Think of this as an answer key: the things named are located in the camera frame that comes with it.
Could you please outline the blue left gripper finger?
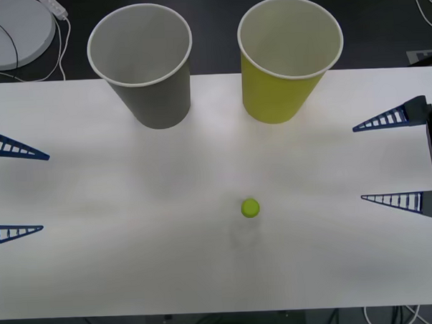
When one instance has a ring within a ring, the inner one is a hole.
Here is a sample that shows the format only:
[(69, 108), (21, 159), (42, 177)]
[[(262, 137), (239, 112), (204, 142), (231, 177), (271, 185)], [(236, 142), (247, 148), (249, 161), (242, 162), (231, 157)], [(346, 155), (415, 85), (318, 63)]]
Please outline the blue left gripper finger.
[(48, 161), (50, 155), (0, 134), (0, 157)]
[(22, 237), (29, 236), (43, 230), (40, 225), (1, 225), (0, 224), (0, 244), (13, 241)]

